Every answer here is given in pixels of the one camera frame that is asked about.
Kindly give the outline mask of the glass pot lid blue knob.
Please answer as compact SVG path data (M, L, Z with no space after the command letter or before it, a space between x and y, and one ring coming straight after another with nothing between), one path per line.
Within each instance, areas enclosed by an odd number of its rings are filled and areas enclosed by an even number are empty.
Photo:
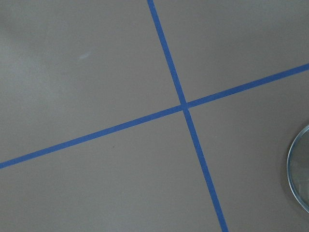
M287 179L297 202L309 211L309 127L293 140L287 156Z

